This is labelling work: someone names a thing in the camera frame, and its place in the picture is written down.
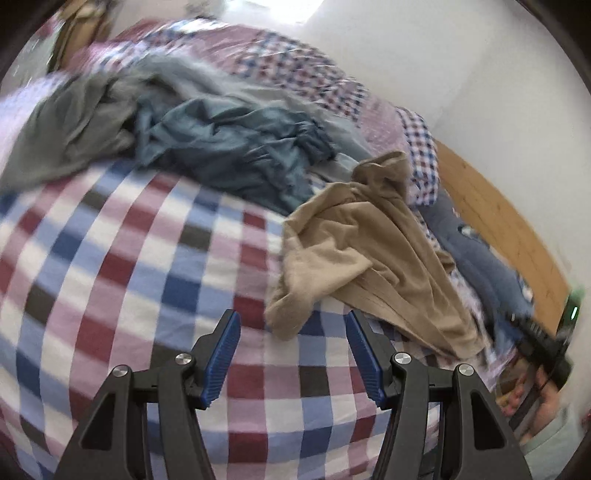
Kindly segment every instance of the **light gray cloth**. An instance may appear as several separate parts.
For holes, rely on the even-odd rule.
[[[554,480],[558,477],[582,439],[576,416],[570,408],[562,408],[544,430],[521,447],[532,478]]]
[[[370,157],[353,123],[285,90],[255,85],[200,61],[148,56],[121,74],[68,81],[40,104],[17,138],[0,178],[0,193],[22,190],[119,154],[134,144],[137,100],[149,97],[167,111],[185,100],[226,97],[252,109],[304,112],[332,139],[335,160],[314,169],[330,181],[348,181],[356,161]]]

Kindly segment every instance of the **person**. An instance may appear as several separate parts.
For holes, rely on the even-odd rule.
[[[583,439],[582,429],[570,406],[560,401],[556,385],[542,368],[537,372],[540,406],[529,431],[520,439],[521,449],[533,480],[554,480],[564,469]],[[525,376],[520,378],[503,408],[506,416],[515,414],[525,395]]]

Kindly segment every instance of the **wooden headboard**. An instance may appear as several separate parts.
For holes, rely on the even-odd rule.
[[[457,212],[523,275],[534,290],[536,318],[555,333],[569,294],[558,265],[499,190],[444,144],[437,148],[441,182]]]

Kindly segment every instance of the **metal screw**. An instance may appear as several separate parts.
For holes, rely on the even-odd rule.
[[[458,369],[462,375],[466,375],[467,377],[474,374],[474,369],[471,365],[468,364],[461,364],[460,368]]]
[[[406,365],[409,364],[411,362],[413,358],[407,354],[407,353],[397,353],[396,355],[394,355],[394,360],[396,360],[396,363],[400,364],[400,365]]]
[[[180,353],[175,357],[174,361],[179,365],[187,365],[192,359],[193,357],[189,353]]]
[[[111,373],[114,377],[124,377],[129,372],[129,367],[127,365],[117,365]]]

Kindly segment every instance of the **brown cloth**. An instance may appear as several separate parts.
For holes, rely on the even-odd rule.
[[[469,358],[484,346],[447,273],[406,205],[410,165],[393,152],[361,162],[283,224],[283,272],[265,310],[281,339],[294,337],[314,303],[334,298],[392,323],[438,353]]]

